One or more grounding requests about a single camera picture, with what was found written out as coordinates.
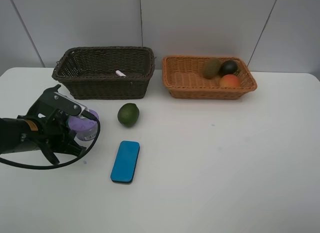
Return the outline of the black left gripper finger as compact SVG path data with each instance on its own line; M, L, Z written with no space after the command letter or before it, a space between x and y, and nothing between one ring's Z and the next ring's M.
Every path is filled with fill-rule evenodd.
M54 113L53 123L55 125L67 126L70 115L60 109L57 109Z
M79 157L82 153L86 151L86 149L87 149L86 147L80 146L74 140L72 141L47 140L42 145L42 153L52 165L58 165L60 163L60 160L57 158L55 153Z

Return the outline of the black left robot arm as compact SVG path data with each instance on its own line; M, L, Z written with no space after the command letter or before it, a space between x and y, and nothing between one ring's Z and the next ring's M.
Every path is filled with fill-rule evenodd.
M79 117L86 110L86 106L57 90L43 92L26 115L0 119L0 153L41 150L51 166L60 163L56 153L78 157L85 148L75 142L76 134L67 121L69 116Z

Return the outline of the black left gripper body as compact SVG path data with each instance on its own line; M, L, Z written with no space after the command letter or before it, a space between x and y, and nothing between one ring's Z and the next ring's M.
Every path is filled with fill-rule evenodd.
M30 128L30 133L26 134L26 138L41 151L46 141L75 141L75 134L71 133L67 125L54 124L55 111L59 109L51 104L54 100L53 96L53 93L42 93L25 115L17 117Z

